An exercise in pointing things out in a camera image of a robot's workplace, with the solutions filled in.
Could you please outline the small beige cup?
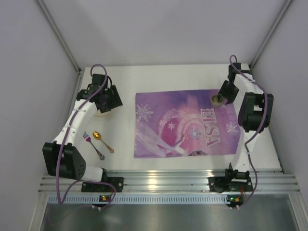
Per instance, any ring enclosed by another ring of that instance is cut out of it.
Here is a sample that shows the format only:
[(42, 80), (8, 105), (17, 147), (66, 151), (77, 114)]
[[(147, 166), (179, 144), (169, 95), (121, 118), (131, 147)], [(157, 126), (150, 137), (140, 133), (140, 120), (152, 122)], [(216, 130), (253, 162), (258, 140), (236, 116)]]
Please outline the small beige cup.
[(217, 94), (214, 94), (214, 95), (211, 96), (210, 103), (213, 107), (220, 107), (223, 104), (223, 102), (217, 101)]

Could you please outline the cream round plate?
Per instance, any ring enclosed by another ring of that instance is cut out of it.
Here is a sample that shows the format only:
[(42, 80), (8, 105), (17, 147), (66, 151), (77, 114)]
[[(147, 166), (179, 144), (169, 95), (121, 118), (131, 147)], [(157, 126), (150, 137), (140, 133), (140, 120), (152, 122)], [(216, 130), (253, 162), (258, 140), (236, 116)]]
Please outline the cream round plate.
[(111, 111), (107, 111), (107, 112), (101, 112), (100, 110), (98, 110), (95, 114), (94, 114), (94, 116), (95, 117), (104, 117), (104, 116), (109, 116), (110, 114), (112, 114), (113, 113), (113, 111), (111, 110)]

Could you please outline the gold spoon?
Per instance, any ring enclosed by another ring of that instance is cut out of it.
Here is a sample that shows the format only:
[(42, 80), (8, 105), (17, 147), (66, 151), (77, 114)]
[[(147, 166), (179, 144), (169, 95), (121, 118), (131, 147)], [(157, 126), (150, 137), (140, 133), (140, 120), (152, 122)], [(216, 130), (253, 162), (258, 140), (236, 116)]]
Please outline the gold spoon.
[(102, 136), (101, 136), (101, 134), (100, 134), (99, 132), (94, 131), (94, 132), (92, 133), (92, 135), (93, 135), (93, 137), (94, 137), (96, 140), (101, 141), (101, 142), (105, 145), (105, 147), (109, 150), (110, 153), (112, 153), (112, 154), (114, 153), (114, 149), (111, 148), (107, 143), (105, 143), (105, 142), (103, 141)]

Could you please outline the iridescent purple fork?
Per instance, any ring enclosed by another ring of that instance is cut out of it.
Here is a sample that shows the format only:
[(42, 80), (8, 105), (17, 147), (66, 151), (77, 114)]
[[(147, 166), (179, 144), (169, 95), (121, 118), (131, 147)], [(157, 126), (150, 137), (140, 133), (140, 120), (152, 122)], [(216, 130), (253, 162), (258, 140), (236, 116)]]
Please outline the iridescent purple fork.
[(83, 133), (83, 138), (84, 140), (86, 140), (87, 142), (91, 144), (91, 146), (94, 148), (95, 152), (97, 153), (99, 159), (103, 161), (105, 159), (104, 155), (94, 146), (94, 144), (91, 141), (91, 137), (89, 136), (87, 132)]

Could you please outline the purple Elsa placemat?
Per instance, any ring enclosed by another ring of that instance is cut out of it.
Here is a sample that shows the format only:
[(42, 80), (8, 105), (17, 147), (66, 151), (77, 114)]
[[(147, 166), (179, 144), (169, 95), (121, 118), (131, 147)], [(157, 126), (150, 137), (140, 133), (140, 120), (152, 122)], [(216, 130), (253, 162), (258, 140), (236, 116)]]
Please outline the purple Elsa placemat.
[(233, 104), (214, 107), (218, 90), (136, 93), (134, 158), (235, 154), (240, 129)]

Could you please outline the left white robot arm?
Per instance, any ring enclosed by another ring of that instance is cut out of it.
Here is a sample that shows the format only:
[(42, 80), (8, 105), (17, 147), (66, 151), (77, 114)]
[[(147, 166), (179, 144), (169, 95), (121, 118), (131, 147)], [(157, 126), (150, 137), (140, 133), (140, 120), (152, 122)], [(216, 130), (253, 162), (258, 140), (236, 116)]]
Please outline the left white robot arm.
[(103, 169), (87, 164), (79, 147), (94, 115), (109, 112), (122, 104), (111, 78), (93, 74), (92, 82), (77, 94), (74, 109), (61, 132), (42, 148), (48, 174), (73, 180), (101, 181)]

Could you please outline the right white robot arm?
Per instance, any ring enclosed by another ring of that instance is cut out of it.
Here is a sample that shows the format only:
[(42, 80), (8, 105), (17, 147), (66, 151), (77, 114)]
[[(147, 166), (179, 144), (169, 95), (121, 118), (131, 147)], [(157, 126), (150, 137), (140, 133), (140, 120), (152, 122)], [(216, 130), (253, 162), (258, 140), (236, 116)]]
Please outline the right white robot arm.
[(235, 157), (225, 169), (227, 181), (248, 182), (252, 167), (251, 154), (260, 133), (270, 124), (274, 97), (256, 83), (249, 70), (235, 61), (228, 67), (228, 77), (213, 101), (218, 106), (228, 105), (237, 98), (242, 99), (238, 115), (240, 139)]

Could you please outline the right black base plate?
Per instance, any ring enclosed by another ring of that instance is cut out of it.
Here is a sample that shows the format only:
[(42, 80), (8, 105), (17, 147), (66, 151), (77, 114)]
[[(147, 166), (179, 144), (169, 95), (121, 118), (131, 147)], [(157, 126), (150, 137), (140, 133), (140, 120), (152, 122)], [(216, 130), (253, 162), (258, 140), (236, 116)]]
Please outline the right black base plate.
[(228, 179), (226, 177), (209, 177), (209, 188), (214, 193), (224, 192), (240, 192), (243, 189), (244, 192), (251, 192), (253, 185), (251, 178), (247, 179)]

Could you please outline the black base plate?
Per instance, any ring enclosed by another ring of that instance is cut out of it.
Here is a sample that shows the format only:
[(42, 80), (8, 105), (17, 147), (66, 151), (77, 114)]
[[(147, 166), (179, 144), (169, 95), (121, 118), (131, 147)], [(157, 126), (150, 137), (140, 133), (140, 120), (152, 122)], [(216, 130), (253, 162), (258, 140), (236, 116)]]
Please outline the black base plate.
[(84, 193), (111, 193), (115, 191), (116, 193), (122, 192), (124, 186), (123, 177), (109, 177), (104, 184), (98, 183), (82, 183), (81, 191)]
[(209, 188), (214, 193), (224, 192), (240, 192), (243, 189), (244, 192), (251, 192), (253, 185), (251, 178), (247, 179), (228, 179), (226, 177), (209, 177)]

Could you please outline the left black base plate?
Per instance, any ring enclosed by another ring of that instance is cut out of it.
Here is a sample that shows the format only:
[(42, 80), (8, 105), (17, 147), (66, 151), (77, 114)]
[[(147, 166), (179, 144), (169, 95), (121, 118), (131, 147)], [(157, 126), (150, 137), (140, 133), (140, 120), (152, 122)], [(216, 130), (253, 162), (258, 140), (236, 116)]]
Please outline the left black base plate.
[(104, 184), (98, 183), (82, 183), (81, 191), (84, 193), (111, 193), (115, 191), (116, 193), (122, 192), (124, 186), (123, 177), (109, 177)]

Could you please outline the aluminium mounting rail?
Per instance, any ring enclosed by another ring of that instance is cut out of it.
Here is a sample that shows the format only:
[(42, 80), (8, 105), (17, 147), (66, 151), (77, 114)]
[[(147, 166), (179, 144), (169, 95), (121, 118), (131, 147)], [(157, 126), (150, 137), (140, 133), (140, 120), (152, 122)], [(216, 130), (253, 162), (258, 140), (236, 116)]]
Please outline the aluminium mounting rail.
[[(209, 194), (209, 177), (224, 176), (216, 170), (147, 170), (147, 171), (109, 171), (109, 177), (123, 177), (123, 194)], [(250, 174), (255, 183), (256, 194), (298, 194), (300, 188), (292, 174), (281, 171), (259, 171), (257, 176)]]

